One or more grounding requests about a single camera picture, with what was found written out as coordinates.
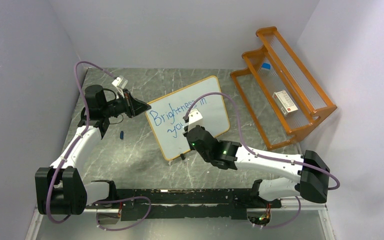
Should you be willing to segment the yellow framed whiteboard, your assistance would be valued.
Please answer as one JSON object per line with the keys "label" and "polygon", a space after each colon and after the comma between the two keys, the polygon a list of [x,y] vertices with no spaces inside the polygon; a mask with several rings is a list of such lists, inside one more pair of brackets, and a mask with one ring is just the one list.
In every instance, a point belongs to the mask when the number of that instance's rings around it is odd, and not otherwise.
{"label": "yellow framed whiteboard", "polygon": [[[171,161],[190,150],[183,136],[187,126],[183,117],[198,97],[211,92],[221,92],[214,75],[148,103],[151,109],[146,111],[146,117],[165,160]],[[229,130],[229,117],[221,95],[205,96],[194,108],[202,114],[204,128],[214,137]]]}

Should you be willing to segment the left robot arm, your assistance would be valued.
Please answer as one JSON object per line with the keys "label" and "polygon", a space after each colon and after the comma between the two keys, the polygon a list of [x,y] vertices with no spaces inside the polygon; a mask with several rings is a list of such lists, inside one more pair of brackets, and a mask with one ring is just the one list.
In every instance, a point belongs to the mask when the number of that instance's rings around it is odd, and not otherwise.
{"label": "left robot arm", "polygon": [[151,109],[144,101],[134,98],[122,89],[115,99],[107,100],[105,88],[94,84],[84,91],[87,106],[83,108],[75,136],[61,156],[49,167],[40,167],[35,173],[38,211],[42,215],[80,215],[88,205],[100,202],[106,208],[119,200],[112,180],[93,180],[84,183],[81,178],[86,160],[101,141],[110,126],[110,118],[126,115],[136,117]]}

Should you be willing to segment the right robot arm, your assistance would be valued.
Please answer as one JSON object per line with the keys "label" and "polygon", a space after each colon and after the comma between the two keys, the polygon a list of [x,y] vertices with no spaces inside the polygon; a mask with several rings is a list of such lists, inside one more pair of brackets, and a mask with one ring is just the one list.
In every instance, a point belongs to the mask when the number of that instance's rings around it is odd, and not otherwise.
{"label": "right robot arm", "polygon": [[214,167],[222,170],[260,170],[277,175],[278,178],[274,180],[256,181],[249,197],[255,207],[295,196],[317,204],[327,202],[330,169],[315,151],[281,154],[247,149],[239,142],[216,139],[200,125],[183,135],[190,149]]}

